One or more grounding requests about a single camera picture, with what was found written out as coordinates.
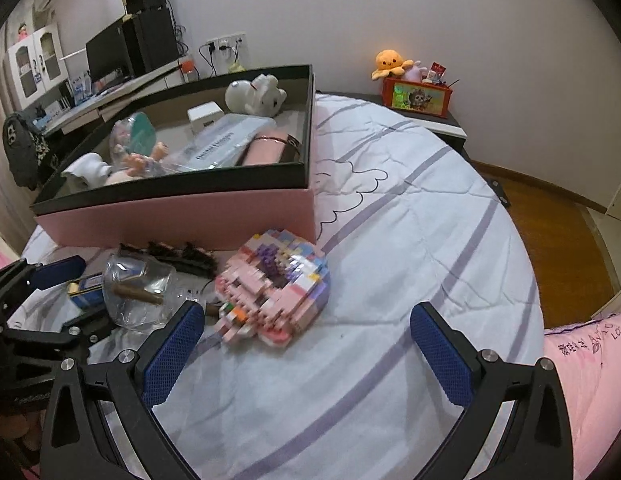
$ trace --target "screw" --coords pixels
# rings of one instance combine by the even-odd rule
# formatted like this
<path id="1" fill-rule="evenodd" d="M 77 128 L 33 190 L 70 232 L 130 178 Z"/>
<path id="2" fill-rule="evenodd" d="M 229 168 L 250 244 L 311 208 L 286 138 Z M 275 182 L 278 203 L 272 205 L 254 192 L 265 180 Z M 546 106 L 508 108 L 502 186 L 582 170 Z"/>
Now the screw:
<path id="1" fill-rule="evenodd" d="M 487 348 L 481 351 L 481 358 L 484 359 L 484 361 L 488 361 L 489 363 L 494 363 L 499 359 L 499 355 L 497 355 L 497 352 L 495 352 L 494 350 Z"/>
<path id="2" fill-rule="evenodd" d="M 551 361 L 548 357 L 542 357 L 540 359 L 540 366 L 544 370 L 550 372 L 553 368 L 555 368 L 555 363 L 553 363 L 553 361 Z"/>
<path id="3" fill-rule="evenodd" d="M 65 372 L 73 368 L 73 366 L 75 366 L 75 359 L 73 359 L 72 357 L 69 357 L 68 359 L 62 361 L 62 370 L 64 370 Z"/>
<path id="4" fill-rule="evenodd" d="M 117 357 L 121 363 L 130 363 L 135 359 L 135 350 L 122 350 Z"/>

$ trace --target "colorful brick toy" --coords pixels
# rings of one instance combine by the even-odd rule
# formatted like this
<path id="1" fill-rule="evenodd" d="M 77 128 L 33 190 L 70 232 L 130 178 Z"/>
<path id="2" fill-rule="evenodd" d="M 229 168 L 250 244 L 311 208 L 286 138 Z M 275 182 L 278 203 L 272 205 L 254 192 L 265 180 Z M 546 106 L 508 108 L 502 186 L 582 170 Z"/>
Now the colorful brick toy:
<path id="1" fill-rule="evenodd" d="M 322 311 L 330 290 L 325 254 L 271 229 L 247 241 L 217 276 L 215 292 L 224 305 L 215 330 L 226 343 L 257 335 L 285 347 Z"/>

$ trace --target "white bedspread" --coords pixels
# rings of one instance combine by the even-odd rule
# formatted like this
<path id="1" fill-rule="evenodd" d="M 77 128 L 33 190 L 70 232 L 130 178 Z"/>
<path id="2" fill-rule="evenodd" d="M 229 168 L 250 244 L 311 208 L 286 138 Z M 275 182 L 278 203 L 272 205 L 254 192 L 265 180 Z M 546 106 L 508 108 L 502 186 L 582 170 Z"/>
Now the white bedspread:
<path id="1" fill-rule="evenodd" d="M 219 348 L 206 336 L 155 413 L 204 479 L 409 480 L 452 428 L 452 406 L 408 334 L 429 300 L 478 349 L 532 364 L 543 350 L 537 284 L 524 245 L 489 186 L 426 129 L 377 105 L 318 96 L 315 171 L 319 246 L 332 295 L 298 341 Z M 111 251 L 57 248 L 34 232 L 24 255 L 80 254 L 99 272 Z M 32 296 L 15 316 L 59 330 L 78 315 L 62 288 Z M 92 362 L 138 348 L 117 333 Z M 143 476 L 114 414 L 113 433 Z M 488 463 L 503 410 L 471 473 Z"/>

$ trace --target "white cabinet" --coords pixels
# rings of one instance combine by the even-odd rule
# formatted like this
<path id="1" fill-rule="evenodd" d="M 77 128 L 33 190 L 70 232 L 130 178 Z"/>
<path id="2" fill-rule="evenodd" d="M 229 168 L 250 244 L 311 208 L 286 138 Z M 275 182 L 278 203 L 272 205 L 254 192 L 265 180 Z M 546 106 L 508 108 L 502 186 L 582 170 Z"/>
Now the white cabinet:
<path id="1" fill-rule="evenodd" d="M 8 50 L 6 65 L 14 97 L 20 108 L 68 79 L 56 25 L 41 28 Z"/>

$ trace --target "red box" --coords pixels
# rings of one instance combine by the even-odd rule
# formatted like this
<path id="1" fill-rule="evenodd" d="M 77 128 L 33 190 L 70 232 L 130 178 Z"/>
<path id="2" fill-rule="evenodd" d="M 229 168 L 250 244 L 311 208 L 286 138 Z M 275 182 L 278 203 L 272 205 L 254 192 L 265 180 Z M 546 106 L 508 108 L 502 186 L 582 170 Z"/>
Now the red box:
<path id="1" fill-rule="evenodd" d="M 382 100 L 388 108 L 445 118 L 452 93 L 450 88 L 443 85 L 387 77 L 382 88 Z"/>

